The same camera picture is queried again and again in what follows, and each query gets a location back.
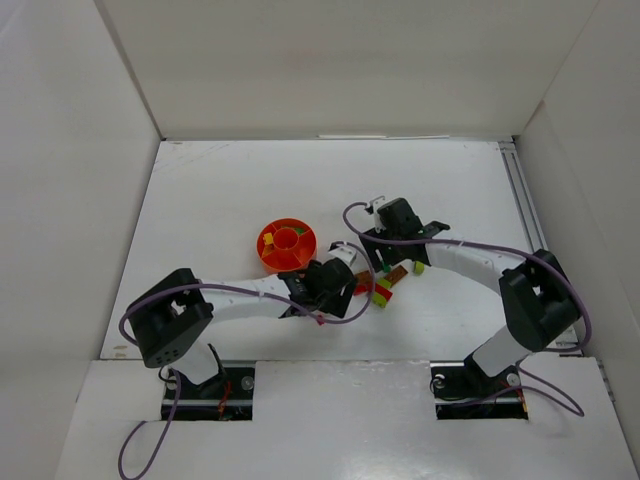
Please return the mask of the lime green long lego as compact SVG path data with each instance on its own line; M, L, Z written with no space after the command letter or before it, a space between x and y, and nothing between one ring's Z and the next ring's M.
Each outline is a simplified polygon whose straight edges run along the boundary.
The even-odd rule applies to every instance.
M425 271L425 265L422 262L415 261L413 264L413 272L415 275L422 275Z

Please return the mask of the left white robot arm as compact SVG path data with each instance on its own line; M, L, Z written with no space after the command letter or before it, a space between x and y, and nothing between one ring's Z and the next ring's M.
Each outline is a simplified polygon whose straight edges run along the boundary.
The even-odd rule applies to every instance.
M209 325L303 316L342 321L356 286L350 266L337 258L240 282L206 283L180 268L130 304L124 320L146 367L169 366L202 386L222 376L220 360L199 339Z

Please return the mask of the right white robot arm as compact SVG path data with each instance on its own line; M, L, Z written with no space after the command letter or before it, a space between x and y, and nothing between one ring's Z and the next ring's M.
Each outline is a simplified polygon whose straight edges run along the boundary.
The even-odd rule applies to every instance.
M546 350L584 316L584 306L556 257L539 249L468 241L446 223L424 223L404 198L364 204L374 226L358 234L374 269L405 260L448 270L496 293L505 325L464 359L468 376L493 379Z

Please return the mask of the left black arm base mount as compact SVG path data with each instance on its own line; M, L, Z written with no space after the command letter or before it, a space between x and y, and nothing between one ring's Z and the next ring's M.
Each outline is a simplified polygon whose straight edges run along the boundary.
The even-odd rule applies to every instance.
M220 368L218 374L202 385L195 385L183 373L168 367L158 372L164 383L160 416L168 420L175 400L178 400L175 421L234 422L251 421L255 387L255 362L222 361L212 356Z

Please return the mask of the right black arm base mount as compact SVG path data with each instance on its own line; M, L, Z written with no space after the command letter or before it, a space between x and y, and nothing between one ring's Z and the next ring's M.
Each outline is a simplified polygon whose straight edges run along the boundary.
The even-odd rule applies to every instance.
M438 420L529 418L514 367L496 377L472 373L463 362L432 362L429 388Z

